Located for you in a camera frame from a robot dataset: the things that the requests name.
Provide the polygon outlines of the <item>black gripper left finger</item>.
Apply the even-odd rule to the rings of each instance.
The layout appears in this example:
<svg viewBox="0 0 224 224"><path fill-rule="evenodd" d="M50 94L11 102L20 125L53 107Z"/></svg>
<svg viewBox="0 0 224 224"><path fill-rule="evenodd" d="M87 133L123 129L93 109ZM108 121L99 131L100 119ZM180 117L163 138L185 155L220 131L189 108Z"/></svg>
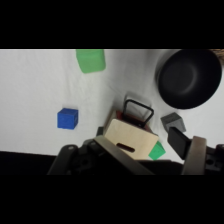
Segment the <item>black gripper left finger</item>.
<svg viewBox="0 0 224 224"><path fill-rule="evenodd" d="M133 160L104 136L97 136L94 138L94 141L133 175L152 175L151 171L147 170L144 166Z"/></svg>

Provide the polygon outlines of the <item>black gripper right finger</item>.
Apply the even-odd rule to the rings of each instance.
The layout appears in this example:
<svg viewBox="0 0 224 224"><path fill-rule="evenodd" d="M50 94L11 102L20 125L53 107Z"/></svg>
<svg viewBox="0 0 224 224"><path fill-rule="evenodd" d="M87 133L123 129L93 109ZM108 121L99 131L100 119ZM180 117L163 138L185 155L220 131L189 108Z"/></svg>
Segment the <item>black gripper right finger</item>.
<svg viewBox="0 0 224 224"><path fill-rule="evenodd" d="M169 145L184 160L182 175L203 175L207 153L207 140L194 136L187 138L181 131L171 127L168 132Z"/></svg>

